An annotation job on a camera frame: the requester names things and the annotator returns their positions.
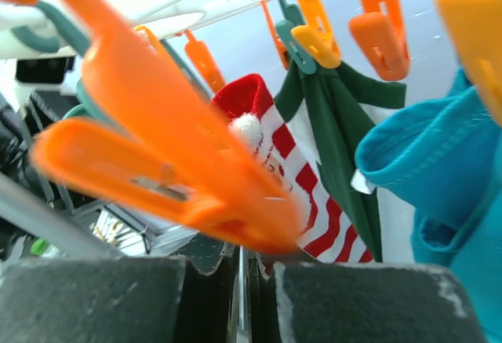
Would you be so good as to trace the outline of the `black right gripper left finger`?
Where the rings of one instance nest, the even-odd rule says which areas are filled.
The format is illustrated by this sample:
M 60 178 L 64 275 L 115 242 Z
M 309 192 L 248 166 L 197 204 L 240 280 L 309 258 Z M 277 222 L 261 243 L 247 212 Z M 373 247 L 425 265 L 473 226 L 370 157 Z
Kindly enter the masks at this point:
M 233 282 L 221 246 L 182 257 L 1 266 L 4 342 L 223 342 Z

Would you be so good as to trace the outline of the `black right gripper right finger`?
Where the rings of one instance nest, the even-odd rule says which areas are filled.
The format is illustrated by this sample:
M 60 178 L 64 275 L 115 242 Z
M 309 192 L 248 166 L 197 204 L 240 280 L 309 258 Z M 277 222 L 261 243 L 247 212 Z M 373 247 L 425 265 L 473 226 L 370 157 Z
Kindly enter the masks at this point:
M 484 342 L 466 291 L 446 268 L 249 261 L 254 342 Z

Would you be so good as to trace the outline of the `red white striped sock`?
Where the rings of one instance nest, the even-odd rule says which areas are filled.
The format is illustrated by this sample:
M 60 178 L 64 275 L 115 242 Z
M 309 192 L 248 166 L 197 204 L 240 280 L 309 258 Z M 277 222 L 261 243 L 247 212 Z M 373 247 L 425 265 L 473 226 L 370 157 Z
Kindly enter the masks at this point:
M 230 120 L 228 127 L 246 137 L 257 160 L 291 193 L 301 213 L 303 252 L 322 263 L 370 263 L 373 254 L 347 214 L 318 179 L 258 74 L 227 84 L 212 98 Z

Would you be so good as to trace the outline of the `teal blue cloth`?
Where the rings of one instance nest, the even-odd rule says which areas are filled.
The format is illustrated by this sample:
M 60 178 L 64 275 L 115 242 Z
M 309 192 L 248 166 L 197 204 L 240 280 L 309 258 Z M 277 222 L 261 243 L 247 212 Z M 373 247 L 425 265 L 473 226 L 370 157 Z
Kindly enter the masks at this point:
M 487 340 L 500 341 L 501 129 L 464 71 L 447 96 L 373 127 L 355 163 L 371 184 L 414 207 L 414 260 L 449 268 Z

